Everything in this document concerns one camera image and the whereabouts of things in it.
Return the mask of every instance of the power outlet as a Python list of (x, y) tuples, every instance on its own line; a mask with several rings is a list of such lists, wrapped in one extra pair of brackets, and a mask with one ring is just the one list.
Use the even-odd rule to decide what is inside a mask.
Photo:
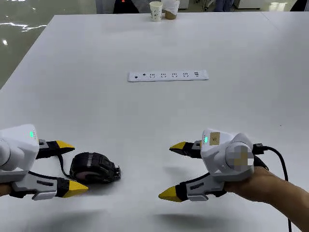
[(189, 81), (208, 80), (206, 70), (185, 70), (171, 72), (129, 72), (128, 81)]

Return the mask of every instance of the paper cup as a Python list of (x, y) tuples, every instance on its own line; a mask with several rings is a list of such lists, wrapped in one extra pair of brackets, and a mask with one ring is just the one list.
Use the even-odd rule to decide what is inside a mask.
[(152, 1), (149, 3), (150, 5), (150, 18), (154, 22), (158, 22), (162, 17), (162, 7), (163, 3), (160, 1)]

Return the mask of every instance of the black tape measure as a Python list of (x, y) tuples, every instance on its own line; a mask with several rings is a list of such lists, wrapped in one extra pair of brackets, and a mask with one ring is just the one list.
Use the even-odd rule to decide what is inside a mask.
[(58, 155), (63, 174), (83, 184), (105, 184), (121, 178), (119, 167), (111, 162), (105, 155), (99, 153), (83, 152), (76, 155), (71, 164), (70, 175), (63, 170), (63, 158)]

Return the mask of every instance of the floor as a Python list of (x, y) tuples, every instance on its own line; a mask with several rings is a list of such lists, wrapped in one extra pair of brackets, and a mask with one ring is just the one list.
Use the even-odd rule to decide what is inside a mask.
[[(296, 0), (265, 0), (260, 11), (290, 11)], [(181, 12), (202, 12), (190, 0)], [(232, 11), (259, 11), (236, 9)], [(54, 15), (96, 14), (95, 0), (0, 0), (0, 88)]]

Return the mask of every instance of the human hand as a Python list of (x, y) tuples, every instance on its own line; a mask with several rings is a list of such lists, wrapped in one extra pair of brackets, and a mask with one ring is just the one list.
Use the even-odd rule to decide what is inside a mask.
[(226, 182), (224, 188), (247, 200), (267, 203), (270, 194), (276, 191), (276, 183), (280, 181), (283, 180), (265, 168), (255, 167), (251, 177), (239, 182)]
[(10, 194), (10, 192), (12, 191), (12, 188), (10, 185), (8, 184), (0, 184), (0, 197)]

